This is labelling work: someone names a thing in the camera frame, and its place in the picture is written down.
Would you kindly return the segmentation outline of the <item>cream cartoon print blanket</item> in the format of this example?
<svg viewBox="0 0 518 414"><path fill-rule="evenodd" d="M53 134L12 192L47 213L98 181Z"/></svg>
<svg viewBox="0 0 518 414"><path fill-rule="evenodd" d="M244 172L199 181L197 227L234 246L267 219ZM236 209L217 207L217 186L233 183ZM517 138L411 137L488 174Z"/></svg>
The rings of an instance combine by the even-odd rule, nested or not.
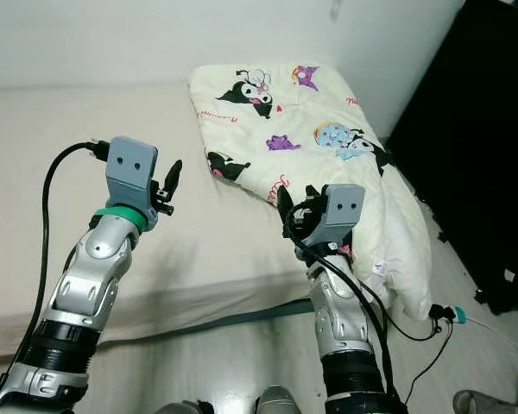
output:
<svg viewBox="0 0 518 414"><path fill-rule="evenodd" d="M333 66L201 66L188 86L212 176L268 204L280 189L301 201L306 188L362 186L354 275L409 318L428 317L432 257L420 202Z"/></svg>

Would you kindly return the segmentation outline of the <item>dark blue bed base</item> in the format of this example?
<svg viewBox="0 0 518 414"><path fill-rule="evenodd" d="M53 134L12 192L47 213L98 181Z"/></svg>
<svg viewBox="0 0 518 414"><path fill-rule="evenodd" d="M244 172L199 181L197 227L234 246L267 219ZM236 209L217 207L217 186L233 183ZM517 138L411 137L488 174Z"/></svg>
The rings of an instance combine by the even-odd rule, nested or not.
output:
<svg viewBox="0 0 518 414"><path fill-rule="evenodd" d="M251 321L262 321L298 314L311 314L311 312L314 312L313 304L311 301L309 299L298 299L294 301L287 301L285 304L279 304L279 306L267 309L246 312L246 314L231 315L212 321L207 321L207 323L196 324L196 326L169 330L164 332L164 334L145 336L145 339L159 338L159 336L180 336L193 334L193 332L235 326L235 324L240 323L251 323Z"/></svg>

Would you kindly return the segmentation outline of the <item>beige mattress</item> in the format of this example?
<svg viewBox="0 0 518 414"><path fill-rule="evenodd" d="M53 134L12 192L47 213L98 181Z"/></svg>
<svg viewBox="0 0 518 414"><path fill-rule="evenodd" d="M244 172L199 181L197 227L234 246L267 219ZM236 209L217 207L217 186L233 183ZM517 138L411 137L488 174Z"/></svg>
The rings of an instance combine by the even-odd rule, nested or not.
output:
<svg viewBox="0 0 518 414"><path fill-rule="evenodd" d="M184 84L0 91L0 358L35 307L41 188L63 148L127 135L159 149L155 174L183 161L175 212L138 238L105 342L164 334L306 298L304 266L273 204L212 176Z"/></svg>

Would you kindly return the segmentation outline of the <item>black wardrobe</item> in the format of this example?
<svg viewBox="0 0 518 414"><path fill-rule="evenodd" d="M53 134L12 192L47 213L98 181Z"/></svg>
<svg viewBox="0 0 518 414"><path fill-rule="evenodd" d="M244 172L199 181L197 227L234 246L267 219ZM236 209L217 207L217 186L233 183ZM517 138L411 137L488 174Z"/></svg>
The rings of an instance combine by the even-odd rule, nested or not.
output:
<svg viewBox="0 0 518 414"><path fill-rule="evenodd" d="M518 309L518 4L464 0L387 149L476 300Z"/></svg>

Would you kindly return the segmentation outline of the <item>grey robot right leg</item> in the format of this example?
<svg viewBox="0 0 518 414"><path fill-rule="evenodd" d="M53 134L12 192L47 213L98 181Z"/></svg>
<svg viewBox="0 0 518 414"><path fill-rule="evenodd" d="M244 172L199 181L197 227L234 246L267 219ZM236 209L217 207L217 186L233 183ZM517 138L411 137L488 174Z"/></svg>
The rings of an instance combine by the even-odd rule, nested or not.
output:
<svg viewBox="0 0 518 414"><path fill-rule="evenodd" d="M256 398L254 414L302 414L302 410L286 387L272 384Z"/></svg>

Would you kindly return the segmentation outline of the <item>grey robot leg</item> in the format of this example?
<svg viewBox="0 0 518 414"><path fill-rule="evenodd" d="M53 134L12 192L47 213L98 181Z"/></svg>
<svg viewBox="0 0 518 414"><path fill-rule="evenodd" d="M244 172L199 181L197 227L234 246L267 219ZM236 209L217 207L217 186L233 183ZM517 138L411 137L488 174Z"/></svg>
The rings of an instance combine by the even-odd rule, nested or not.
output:
<svg viewBox="0 0 518 414"><path fill-rule="evenodd" d="M286 387L272 384L256 398L254 414L302 414L302 410Z"/></svg>
<svg viewBox="0 0 518 414"><path fill-rule="evenodd" d="M183 399L162 406L154 414L215 414L215 410L211 403L201 399Z"/></svg>

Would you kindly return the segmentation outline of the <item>grey robot left leg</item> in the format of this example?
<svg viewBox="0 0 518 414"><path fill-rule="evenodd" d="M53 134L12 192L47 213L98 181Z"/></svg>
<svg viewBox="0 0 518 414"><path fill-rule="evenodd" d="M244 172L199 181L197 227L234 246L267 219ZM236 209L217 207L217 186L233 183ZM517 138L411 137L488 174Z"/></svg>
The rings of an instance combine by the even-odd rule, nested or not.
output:
<svg viewBox="0 0 518 414"><path fill-rule="evenodd" d="M211 403L201 399L183 399L162 406L154 414L215 414L215 410Z"/></svg>

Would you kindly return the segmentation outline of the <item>grey slipper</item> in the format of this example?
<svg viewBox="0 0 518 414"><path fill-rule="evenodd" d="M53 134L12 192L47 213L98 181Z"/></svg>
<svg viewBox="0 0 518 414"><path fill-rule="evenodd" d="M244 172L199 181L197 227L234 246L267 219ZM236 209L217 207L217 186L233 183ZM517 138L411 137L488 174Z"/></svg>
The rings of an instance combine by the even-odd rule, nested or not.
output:
<svg viewBox="0 0 518 414"><path fill-rule="evenodd" d="M475 390L453 395L452 409L455 414L518 414L518 404Z"/></svg>

